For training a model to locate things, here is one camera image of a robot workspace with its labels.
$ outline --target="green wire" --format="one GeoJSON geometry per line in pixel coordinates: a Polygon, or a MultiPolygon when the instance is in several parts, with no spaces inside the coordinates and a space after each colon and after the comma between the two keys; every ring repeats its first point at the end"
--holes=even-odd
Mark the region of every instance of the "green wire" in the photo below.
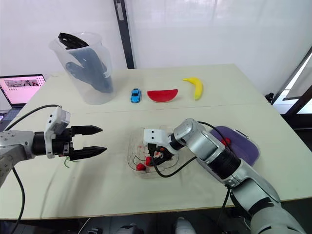
{"type": "Polygon", "coordinates": [[[79,161],[74,161],[74,160],[71,161],[71,160],[69,159],[69,156],[66,156],[66,159],[65,159],[65,161],[64,161],[64,165],[65,165],[65,167],[67,167],[67,168],[69,168],[69,166],[67,166],[66,161],[70,161],[70,162],[79,162],[79,161]]]}

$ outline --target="clear plastic pitcher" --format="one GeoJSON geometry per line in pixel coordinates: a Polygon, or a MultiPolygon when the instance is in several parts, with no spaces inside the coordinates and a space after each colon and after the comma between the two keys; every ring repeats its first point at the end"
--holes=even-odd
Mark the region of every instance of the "clear plastic pitcher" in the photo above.
{"type": "Polygon", "coordinates": [[[89,46],[66,50],[56,38],[49,48],[56,53],[86,103],[100,105],[110,101],[114,97],[112,66],[109,51],[101,43],[102,37],[95,33],[72,35],[89,46]]]}

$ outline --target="laptop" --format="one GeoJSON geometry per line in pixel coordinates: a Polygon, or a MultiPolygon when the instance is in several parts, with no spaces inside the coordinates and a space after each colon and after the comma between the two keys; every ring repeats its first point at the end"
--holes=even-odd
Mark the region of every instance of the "laptop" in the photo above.
{"type": "Polygon", "coordinates": [[[0,132],[4,131],[44,83],[42,74],[0,77],[0,89],[12,107],[0,121],[0,132]]]}

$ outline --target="white wall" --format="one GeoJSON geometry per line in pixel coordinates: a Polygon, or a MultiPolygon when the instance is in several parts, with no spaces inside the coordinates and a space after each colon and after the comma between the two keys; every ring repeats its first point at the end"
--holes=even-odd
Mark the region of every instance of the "white wall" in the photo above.
{"type": "Polygon", "coordinates": [[[311,0],[126,3],[137,68],[235,63],[276,93],[312,45],[311,0]]]}
{"type": "MultiPolygon", "coordinates": [[[[95,32],[111,53],[113,69],[126,69],[112,0],[1,0],[0,75],[63,71],[48,43],[60,32],[95,32]]],[[[8,108],[0,95],[0,110],[8,108]]]]}

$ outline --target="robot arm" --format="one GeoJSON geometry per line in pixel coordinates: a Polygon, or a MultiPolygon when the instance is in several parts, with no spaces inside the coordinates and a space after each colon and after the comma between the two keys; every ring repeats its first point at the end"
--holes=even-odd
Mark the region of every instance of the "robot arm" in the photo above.
{"type": "Polygon", "coordinates": [[[144,131],[144,143],[148,145],[151,156],[158,146],[165,147],[171,154],[188,147],[207,172],[231,189],[234,205],[241,208],[244,216],[252,218],[252,234],[305,233],[281,207],[273,186],[200,123],[188,118],[168,137],[160,136],[155,129],[144,131]]]}
{"type": "Polygon", "coordinates": [[[72,137],[77,134],[92,135],[102,129],[95,126],[73,126],[66,128],[70,113],[57,107],[49,116],[44,132],[4,131],[0,132],[0,187],[11,169],[20,161],[35,156],[69,156],[70,160],[83,159],[101,154],[104,147],[91,146],[74,150],[72,137]]]}

